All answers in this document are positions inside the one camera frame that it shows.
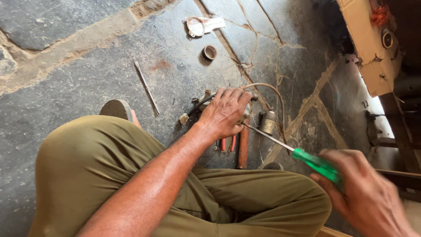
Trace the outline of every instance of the cardboard box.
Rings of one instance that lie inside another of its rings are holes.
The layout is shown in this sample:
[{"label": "cardboard box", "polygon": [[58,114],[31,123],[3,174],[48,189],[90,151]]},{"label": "cardboard box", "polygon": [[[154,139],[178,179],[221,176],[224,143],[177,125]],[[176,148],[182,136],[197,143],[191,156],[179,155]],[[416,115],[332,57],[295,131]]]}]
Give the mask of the cardboard box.
[{"label": "cardboard box", "polygon": [[370,21],[370,0],[337,0],[346,26],[360,58],[358,68],[372,97],[393,92],[393,82],[402,64],[399,43],[392,30],[390,48],[383,47],[382,36],[390,24],[376,26]]}]

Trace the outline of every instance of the leg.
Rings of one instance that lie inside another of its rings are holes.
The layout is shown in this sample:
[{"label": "leg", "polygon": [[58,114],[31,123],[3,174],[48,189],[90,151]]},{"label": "leg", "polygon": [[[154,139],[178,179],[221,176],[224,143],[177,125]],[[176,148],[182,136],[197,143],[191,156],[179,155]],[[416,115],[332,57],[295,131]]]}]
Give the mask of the leg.
[{"label": "leg", "polygon": [[[29,236],[75,236],[102,203],[164,149],[133,123],[110,116],[86,116],[54,130],[36,160],[37,211]],[[196,196],[213,198],[191,175],[174,205],[204,216]],[[192,236],[215,230],[213,223],[173,207],[154,236],[175,236],[168,233],[179,233],[177,226],[187,223],[195,223]]]},{"label": "leg", "polygon": [[329,217],[327,194],[309,178],[278,170],[192,171],[220,204],[251,216],[218,224],[218,236],[315,236]]}]

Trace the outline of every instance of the green screwdriver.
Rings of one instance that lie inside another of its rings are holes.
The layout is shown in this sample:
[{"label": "green screwdriver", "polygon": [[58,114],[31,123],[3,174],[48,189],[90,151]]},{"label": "green screwdriver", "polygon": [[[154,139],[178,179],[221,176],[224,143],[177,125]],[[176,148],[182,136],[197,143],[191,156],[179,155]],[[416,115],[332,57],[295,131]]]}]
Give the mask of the green screwdriver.
[{"label": "green screwdriver", "polygon": [[292,157],[304,161],[307,165],[319,172],[321,175],[325,176],[327,179],[331,180],[336,184],[339,184],[341,180],[340,175],[338,174],[338,171],[333,167],[333,165],[328,161],[320,157],[310,155],[309,153],[305,152],[302,148],[294,149],[248,124],[242,124],[292,151]]}]

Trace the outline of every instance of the right hand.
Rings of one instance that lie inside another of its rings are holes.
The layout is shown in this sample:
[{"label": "right hand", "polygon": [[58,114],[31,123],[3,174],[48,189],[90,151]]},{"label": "right hand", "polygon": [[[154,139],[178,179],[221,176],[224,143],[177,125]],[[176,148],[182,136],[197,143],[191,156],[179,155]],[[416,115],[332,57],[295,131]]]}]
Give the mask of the right hand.
[{"label": "right hand", "polygon": [[419,237],[406,219],[396,186],[380,176],[361,151],[323,150],[319,157],[337,166],[345,192],[339,192],[320,174],[311,174],[311,179],[358,231],[366,237]]}]

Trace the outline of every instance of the metal rod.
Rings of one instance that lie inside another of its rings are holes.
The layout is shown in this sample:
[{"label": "metal rod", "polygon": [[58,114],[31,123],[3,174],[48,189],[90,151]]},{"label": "metal rod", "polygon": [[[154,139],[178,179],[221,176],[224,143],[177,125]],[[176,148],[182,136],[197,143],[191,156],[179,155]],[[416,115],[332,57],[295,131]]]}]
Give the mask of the metal rod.
[{"label": "metal rod", "polygon": [[265,137],[269,138],[270,140],[272,140],[272,141],[274,141],[274,142],[278,143],[279,145],[281,145],[281,146],[283,146],[283,147],[287,148],[288,150],[290,150],[290,151],[294,151],[294,148],[292,148],[292,147],[290,147],[290,146],[288,146],[288,145],[286,145],[286,144],[284,144],[284,143],[282,143],[282,142],[280,142],[280,141],[278,141],[278,140],[274,139],[273,137],[269,136],[268,134],[266,134],[266,133],[264,133],[264,132],[261,132],[260,130],[258,130],[258,129],[256,129],[256,128],[254,128],[254,127],[252,127],[252,126],[248,125],[248,124],[245,124],[245,123],[242,123],[242,124],[243,124],[244,126],[246,126],[246,127],[250,128],[250,129],[252,129],[252,130],[256,131],[257,133],[260,133],[261,135],[263,135],[263,136],[265,136]]},{"label": "metal rod", "polygon": [[142,71],[140,71],[140,66],[139,66],[139,63],[136,61],[136,62],[134,62],[134,64],[135,64],[135,66],[136,66],[137,70],[138,70],[138,71],[139,71],[139,73],[140,73],[140,79],[142,80],[143,84],[145,85],[145,87],[146,87],[146,91],[148,92],[149,97],[151,97],[152,104],[154,104],[154,107],[155,107],[155,109],[157,110],[157,113],[158,113],[158,114],[160,114],[160,112],[159,112],[159,110],[158,110],[158,107],[157,107],[157,105],[155,104],[155,100],[154,100],[154,98],[152,97],[151,91],[149,90],[149,87],[148,87],[148,85],[146,84],[145,78],[143,77]]}]

